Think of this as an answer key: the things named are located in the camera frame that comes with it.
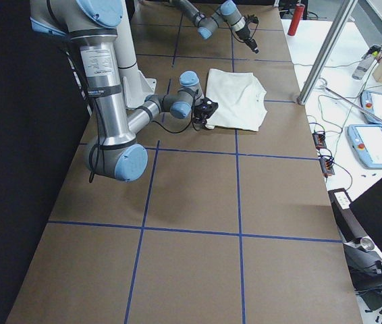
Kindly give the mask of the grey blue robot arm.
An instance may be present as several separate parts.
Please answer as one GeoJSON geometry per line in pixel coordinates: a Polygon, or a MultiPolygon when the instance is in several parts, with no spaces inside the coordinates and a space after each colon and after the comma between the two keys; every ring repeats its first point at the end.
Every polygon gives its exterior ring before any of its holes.
{"type": "Polygon", "coordinates": [[[215,31],[226,23],[236,39],[247,45],[253,53],[259,53],[258,45],[249,29],[249,24],[258,26],[259,20],[255,15],[243,16],[234,1],[225,1],[210,16],[205,15],[190,1],[169,1],[179,9],[197,28],[199,35],[207,40],[215,31]]]}
{"type": "Polygon", "coordinates": [[[31,1],[30,20],[33,31],[79,50],[76,73],[97,119],[85,155],[91,176],[137,180],[148,163],[139,131],[160,113],[201,122],[216,106],[193,71],[180,76],[175,94],[155,94],[156,81],[138,69],[125,1],[31,1]]]}

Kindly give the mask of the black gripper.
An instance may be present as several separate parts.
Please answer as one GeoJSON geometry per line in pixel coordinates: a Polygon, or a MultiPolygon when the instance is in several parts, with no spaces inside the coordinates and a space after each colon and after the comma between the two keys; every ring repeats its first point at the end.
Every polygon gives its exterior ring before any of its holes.
{"type": "Polygon", "coordinates": [[[193,117],[192,117],[192,122],[194,124],[199,124],[199,125],[202,125],[202,126],[205,126],[207,124],[207,120],[208,118],[210,118],[211,116],[211,109],[209,108],[198,108],[198,107],[195,107],[194,108],[194,112],[193,112],[193,117]]]}
{"type": "Polygon", "coordinates": [[[256,41],[251,37],[251,33],[248,28],[242,28],[240,30],[237,30],[236,35],[240,39],[241,43],[246,44],[248,47],[252,47],[252,51],[254,53],[259,53],[259,49],[258,47],[256,47],[256,41]]]}

